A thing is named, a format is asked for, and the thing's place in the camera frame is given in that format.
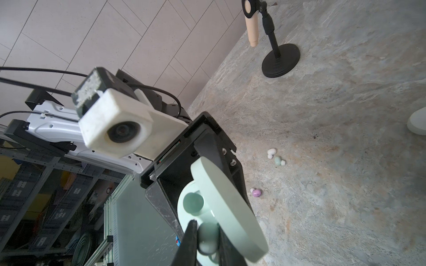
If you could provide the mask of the mint green earbud case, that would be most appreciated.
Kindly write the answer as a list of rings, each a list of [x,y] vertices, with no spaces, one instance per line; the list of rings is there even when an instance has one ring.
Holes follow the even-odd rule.
[[[226,175],[208,158],[200,157],[190,166],[193,177],[182,190],[177,206],[180,225],[186,230],[191,220],[198,228],[204,222],[217,223],[245,258],[253,263],[267,252],[268,244],[256,217]],[[197,249],[203,266],[219,264],[219,250],[205,256]]]

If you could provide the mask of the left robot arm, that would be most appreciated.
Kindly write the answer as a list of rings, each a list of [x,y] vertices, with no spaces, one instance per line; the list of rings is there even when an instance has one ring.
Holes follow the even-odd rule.
[[[28,121],[11,121],[5,134],[50,153],[65,154],[81,143],[113,164],[131,155],[150,160],[140,184],[178,235],[195,219],[217,223],[236,248],[262,236],[236,147],[208,112],[187,124],[154,109],[146,98],[109,92],[84,115],[46,101]]]

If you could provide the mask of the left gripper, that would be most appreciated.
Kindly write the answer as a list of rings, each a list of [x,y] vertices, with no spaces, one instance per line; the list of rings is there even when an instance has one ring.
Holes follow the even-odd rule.
[[[185,231],[179,223],[177,203],[184,187],[193,180],[190,166],[198,158],[213,162],[243,199],[249,200],[236,150],[217,121],[204,111],[140,175],[146,199],[179,238]]]

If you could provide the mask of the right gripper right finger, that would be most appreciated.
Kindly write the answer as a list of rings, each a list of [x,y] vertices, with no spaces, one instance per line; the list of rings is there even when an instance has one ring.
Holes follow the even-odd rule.
[[[221,227],[219,227],[219,265],[247,266],[245,258],[233,246]]]

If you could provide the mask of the mint earbud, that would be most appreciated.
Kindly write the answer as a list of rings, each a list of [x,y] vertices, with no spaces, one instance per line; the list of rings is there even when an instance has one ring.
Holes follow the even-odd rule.
[[[219,249],[219,226],[217,223],[204,222],[197,231],[197,248],[205,256],[212,255]]]
[[[284,166],[286,165],[286,161],[279,156],[274,157],[274,162],[276,166]]]

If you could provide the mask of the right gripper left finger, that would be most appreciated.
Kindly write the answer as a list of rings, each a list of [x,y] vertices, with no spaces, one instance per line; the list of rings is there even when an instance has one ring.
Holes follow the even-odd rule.
[[[197,265],[197,237],[198,224],[191,220],[186,228],[184,238],[173,259],[171,266],[196,266]]]

